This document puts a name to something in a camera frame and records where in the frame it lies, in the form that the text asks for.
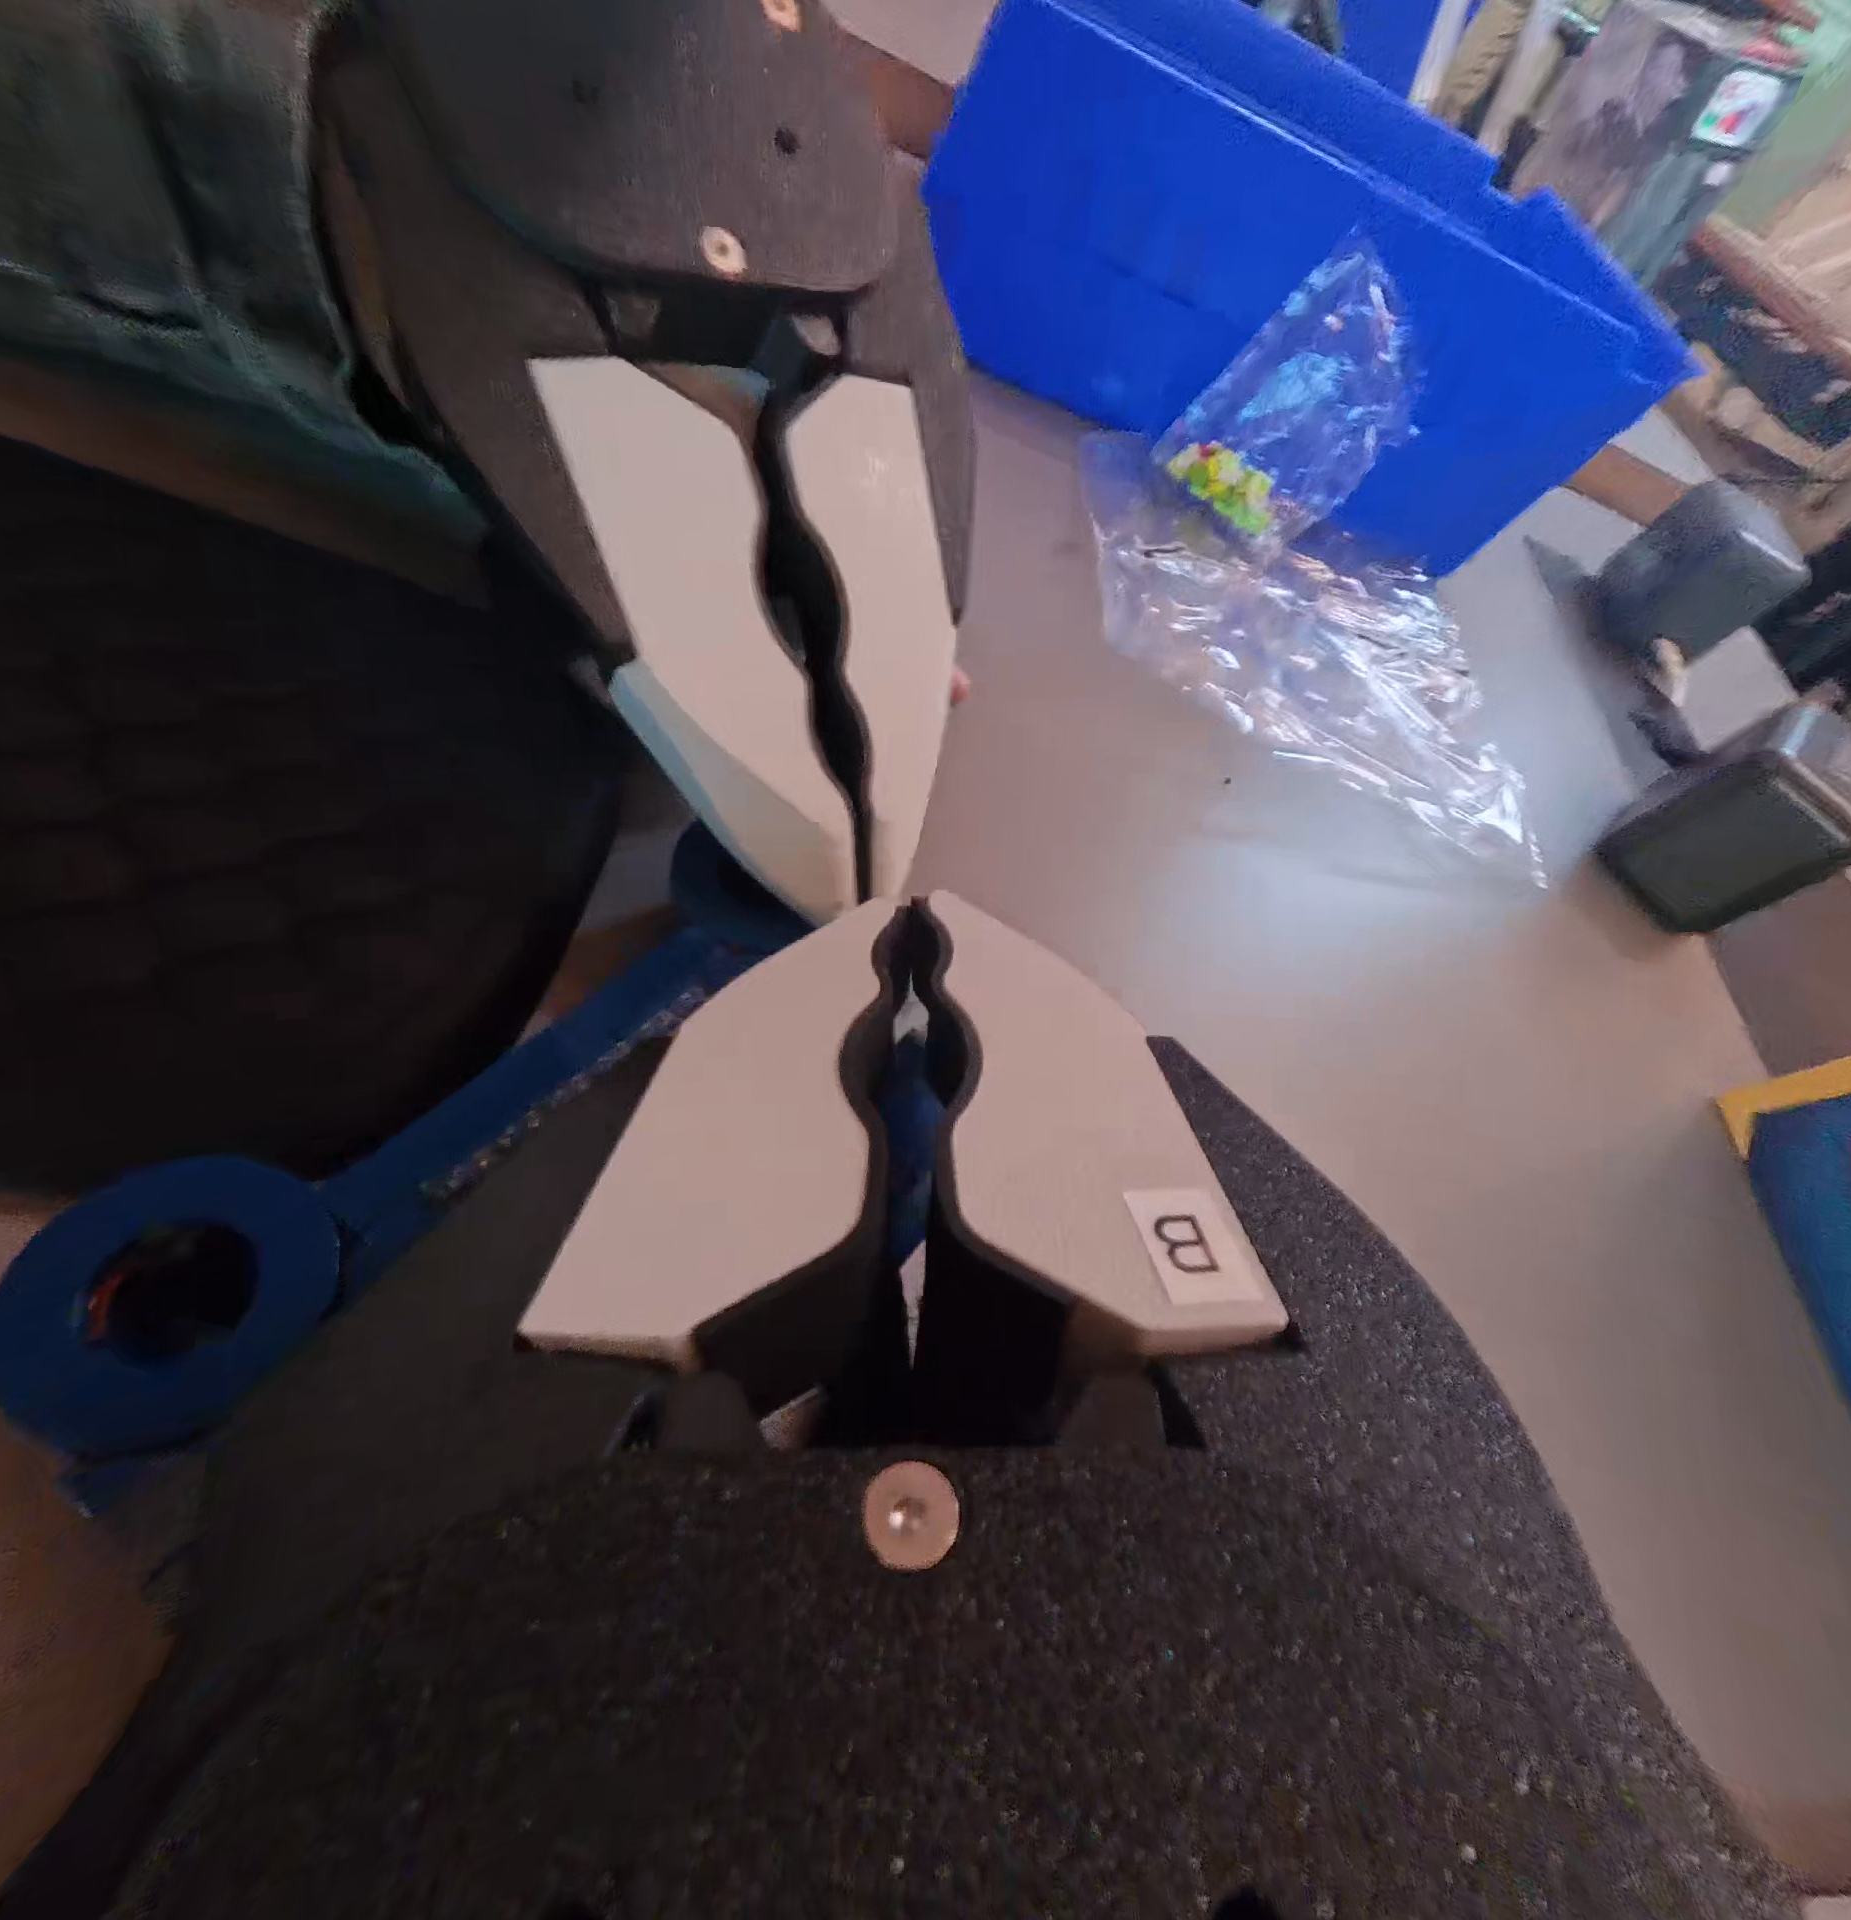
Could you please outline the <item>person's left forearm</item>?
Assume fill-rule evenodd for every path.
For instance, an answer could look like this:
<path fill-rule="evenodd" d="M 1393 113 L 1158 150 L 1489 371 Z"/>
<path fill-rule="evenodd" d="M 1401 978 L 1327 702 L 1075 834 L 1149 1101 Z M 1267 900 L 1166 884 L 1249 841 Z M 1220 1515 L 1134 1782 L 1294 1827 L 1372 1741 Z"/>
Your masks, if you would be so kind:
<path fill-rule="evenodd" d="M 351 4 L 0 4 L 0 349 L 203 422 L 454 543 L 481 517 L 368 418 L 315 210 Z"/>

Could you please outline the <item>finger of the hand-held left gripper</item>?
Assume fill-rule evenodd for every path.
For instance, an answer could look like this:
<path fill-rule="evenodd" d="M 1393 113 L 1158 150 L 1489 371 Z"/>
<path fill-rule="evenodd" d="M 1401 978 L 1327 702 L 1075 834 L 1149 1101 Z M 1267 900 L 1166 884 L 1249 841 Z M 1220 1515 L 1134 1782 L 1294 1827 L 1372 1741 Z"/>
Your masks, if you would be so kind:
<path fill-rule="evenodd" d="M 931 811 L 959 627 L 941 566 L 913 390 L 844 375 L 782 429 L 803 533 L 800 623 L 824 769 L 860 898 L 898 896 Z"/>
<path fill-rule="evenodd" d="M 536 360 L 532 381 L 628 627 L 627 728 L 755 884 L 813 924 L 851 912 L 856 825 L 769 617 L 741 436 L 620 358 Z"/>

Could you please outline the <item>black quilted cushion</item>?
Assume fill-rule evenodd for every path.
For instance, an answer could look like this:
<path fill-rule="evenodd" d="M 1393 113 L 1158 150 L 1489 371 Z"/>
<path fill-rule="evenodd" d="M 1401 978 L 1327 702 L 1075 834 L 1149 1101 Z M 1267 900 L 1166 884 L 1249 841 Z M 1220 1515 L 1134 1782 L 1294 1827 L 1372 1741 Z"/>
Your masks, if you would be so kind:
<path fill-rule="evenodd" d="M 490 1067 L 618 834 L 576 655 L 0 436 L 0 1191 L 320 1177 Z"/>

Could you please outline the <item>dark toy set box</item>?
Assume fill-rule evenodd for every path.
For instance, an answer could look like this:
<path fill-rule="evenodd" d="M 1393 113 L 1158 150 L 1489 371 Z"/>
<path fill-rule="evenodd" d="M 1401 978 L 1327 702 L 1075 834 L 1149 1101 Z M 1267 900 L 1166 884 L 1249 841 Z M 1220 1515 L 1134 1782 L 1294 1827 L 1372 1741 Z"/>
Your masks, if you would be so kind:
<path fill-rule="evenodd" d="M 1816 25 L 1799 4 L 1606 4 L 1563 78 L 1533 181 L 1651 290 L 1774 142 Z"/>

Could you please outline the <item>blue plastic bin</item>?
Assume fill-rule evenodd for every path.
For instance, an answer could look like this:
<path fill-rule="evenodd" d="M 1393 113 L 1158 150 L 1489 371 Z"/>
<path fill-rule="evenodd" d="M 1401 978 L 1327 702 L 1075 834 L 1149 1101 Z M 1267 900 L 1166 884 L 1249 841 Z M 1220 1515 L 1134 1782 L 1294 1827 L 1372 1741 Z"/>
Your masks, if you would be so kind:
<path fill-rule="evenodd" d="M 997 7 L 923 200 L 967 360 L 1151 436 L 1365 235 L 1423 388 L 1336 521 L 1434 576 L 1696 375 L 1559 199 L 1245 4 Z"/>

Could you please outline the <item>dark grey cube device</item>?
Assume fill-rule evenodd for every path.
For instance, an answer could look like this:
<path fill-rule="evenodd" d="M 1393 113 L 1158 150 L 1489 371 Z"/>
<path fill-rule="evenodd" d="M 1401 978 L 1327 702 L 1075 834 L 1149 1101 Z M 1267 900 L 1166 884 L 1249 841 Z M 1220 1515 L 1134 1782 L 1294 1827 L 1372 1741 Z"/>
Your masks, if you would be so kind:
<path fill-rule="evenodd" d="M 1596 841 L 1603 870 L 1674 934 L 1726 928 L 1851 868 L 1851 744 L 1685 766 Z"/>
<path fill-rule="evenodd" d="M 1647 660 L 1668 641 L 1695 660 L 1808 583 L 1809 565 L 1776 513 L 1710 479 L 1616 550 L 1588 583 L 1587 610 L 1621 655 Z"/>

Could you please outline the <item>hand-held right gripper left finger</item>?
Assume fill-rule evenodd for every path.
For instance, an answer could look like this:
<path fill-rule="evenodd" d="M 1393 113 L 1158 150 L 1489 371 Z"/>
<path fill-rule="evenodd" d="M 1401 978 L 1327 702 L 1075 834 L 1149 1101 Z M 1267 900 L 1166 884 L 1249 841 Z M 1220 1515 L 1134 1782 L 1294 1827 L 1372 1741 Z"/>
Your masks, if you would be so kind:
<path fill-rule="evenodd" d="M 902 912 L 870 900 L 683 1021 L 521 1313 L 527 1348 L 730 1369 L 714 1326 L 847 1247 L 877 1187 L 847 1042 L 865 1018 L 891 1039 L 876 953 Z"/>

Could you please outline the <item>colourful toy brick set box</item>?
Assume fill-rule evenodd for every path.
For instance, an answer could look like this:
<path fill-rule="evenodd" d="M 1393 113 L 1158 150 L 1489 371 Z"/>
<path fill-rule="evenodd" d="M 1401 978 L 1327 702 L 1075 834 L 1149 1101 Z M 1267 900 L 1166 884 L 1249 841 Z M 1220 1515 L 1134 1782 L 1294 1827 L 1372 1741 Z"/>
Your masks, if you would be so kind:
<path fill-rule="evenodd" d="M 1715 1101 L 1851 1412 L 1851 1054 Z"/>

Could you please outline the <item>empty clear plastic bag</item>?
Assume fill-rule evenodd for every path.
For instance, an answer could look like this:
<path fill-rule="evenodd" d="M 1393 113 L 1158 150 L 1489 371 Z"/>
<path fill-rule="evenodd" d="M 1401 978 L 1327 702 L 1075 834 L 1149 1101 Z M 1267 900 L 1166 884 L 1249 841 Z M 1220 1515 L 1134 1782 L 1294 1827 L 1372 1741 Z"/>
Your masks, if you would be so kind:
<path fill-rule="evenodd" d="M 1350 874 L 1547 889 L 1527 783 L 1420 566 L 1329 526 L 1252 554 L 1128 434 L 1082 442 L 1079 487 L 1107 646 L 1244 744 L 1309 813 L 1299 842 L 1369 821 L 1380 847 L 1338 855 Z"/>

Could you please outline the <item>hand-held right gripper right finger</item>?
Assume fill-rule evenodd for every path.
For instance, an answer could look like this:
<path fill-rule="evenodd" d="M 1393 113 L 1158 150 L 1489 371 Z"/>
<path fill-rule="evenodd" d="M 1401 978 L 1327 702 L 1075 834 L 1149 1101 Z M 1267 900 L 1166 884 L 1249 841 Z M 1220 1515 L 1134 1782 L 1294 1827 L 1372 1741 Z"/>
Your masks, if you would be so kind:
<path fill-rule="evenodd" d="M 954 894 L 919 901 L 932 1011 L 966 1045 L 948 1203 L 976 1255 L 1082 1311 L 1075 1343 L 1185 1358 L 1290 1328 L 1142 1025 L 1087 973 Z"/>

